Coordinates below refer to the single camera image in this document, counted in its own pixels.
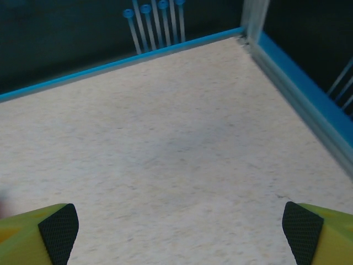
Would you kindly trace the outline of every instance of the white speckled surface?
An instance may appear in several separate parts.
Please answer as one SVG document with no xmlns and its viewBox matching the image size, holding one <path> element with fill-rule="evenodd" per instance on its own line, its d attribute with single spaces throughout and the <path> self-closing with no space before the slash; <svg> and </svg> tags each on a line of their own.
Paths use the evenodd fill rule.
<svg viewBox="0 0 353 265">
<path fill-rule="evenodd" d="M 0 104 L 16 212 L 74 203 L 70 265 L 294 264 L 285 203 L 353 184 L 234 39 Z"/>
</svg>

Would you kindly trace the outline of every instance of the black textured pad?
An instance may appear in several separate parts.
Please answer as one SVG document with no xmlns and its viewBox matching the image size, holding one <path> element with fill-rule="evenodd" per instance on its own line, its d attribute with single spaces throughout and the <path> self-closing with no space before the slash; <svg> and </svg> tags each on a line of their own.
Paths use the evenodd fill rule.
<svg viewBox="0 0 353 265">
<path fill-rule="evenodd" d="M 65 205 L 38 227 L 52 264 L 66 265 L 78 233 L 75 206 Z"/>
<path fill-rule="evenodd" d="M 298 265 L 310 265 L 324 219 L 293 202 L 288 202 L 282 219 L 283 231 Z"/>
</svg>

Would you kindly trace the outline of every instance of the aluminum frame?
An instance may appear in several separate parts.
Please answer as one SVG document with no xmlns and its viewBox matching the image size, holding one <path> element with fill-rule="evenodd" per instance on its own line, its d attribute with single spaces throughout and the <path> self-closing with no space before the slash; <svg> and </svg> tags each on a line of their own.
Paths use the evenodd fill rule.
<svg viewBox="0 0 353 265">
<path fill-rule="evenodd" d="M 322 144 L 353 179 L 353 148 L 259 45 L 270 0 L 244 0 L 241 26 L 250 54 Z"/>
<path fill-rule="evenodd" d="M 63 86 L 64 84 L 72 83 L 78 80 L 82 80 L 91 76 L 100 75 L 102 73 L 114 71 L 123 67 L 127 67 L 130 65 L 135 65 L 137 63 L 145 62 L 148 60 L 153 60 L 159 57 L 167 56 L 179 51 L 184 51 L 188 49 L 192 49 L 195 47 L 207 45 L 209 43 L 213 43 L 215 41 L 220 41 L 232 37 L 237 37 L 241 35 L 243 32 L 242 28 L 235 28 L 227 31 L 223 31 L 220 33 L 215 33 L 212 35 L 208 35 L 205 37 L 201 37 L 194 40 L 189 40 L 184 43 L 179 43 L 176 45 L 172 45 L 169 47 L 161 48 L 155 51 L 150 51 L 147 53 L 142 53 L 140 55 L 136 55 L 133 57 L 128 57 L 122 60 L 118 60 L 115 62 L 107 63 L 104 65 L 100 65 L 97 67 L 93 67 L 87 70 L 79 71 L 73 74 L 69 74 L 63 77 L 55 78 L 49 81 L 45 81 L 42 83 L 38 83 L 29 87 L 24 87 L 15 91 L 11 91 L 5 94 L 0 94 L 0 103 L 6 102 L 9 100 L 13 100 L 19 97 L 24 97 L 27 95 L 31 95 L 34 93 L 39 93 L 45 91 L 47 89 Z"/>
</svg>

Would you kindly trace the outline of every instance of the speckled floor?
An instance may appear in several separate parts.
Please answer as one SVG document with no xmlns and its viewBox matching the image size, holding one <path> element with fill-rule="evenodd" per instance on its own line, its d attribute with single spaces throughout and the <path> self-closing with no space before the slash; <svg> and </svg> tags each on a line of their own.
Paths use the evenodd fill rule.
<svg viewBox="0 0 353 265">
<path fill-rule="evenodd" d="M 353 184 L 234 39 L 0 104 L 16 213 L 74 203 L 70 265 L 295 264 L 285 203 Z"/>
</svg>

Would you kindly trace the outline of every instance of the dark background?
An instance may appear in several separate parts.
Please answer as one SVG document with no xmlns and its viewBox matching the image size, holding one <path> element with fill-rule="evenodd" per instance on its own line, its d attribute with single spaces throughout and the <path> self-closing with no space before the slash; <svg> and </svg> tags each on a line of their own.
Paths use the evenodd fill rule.
<svg viewBox="0 0 353 265">
<path fill-rule="evenodd" d="M 325 92 L 353 57 L 353 1 L 271 0 L 264 31 Z M 335 98 L 353 76 L 337 86 Z M 353 86 L 338 101 L 353 95 Z M 345 112 L 353 112 L 351 103 Z"/>
<path fill-rule="evenodd" d="M 186 40 L 239 27 L 242 5 L 186 0 Z M 0 0 L 0 94 L 136 55 L 127 8 L 131 0 Z"/>
</svg>

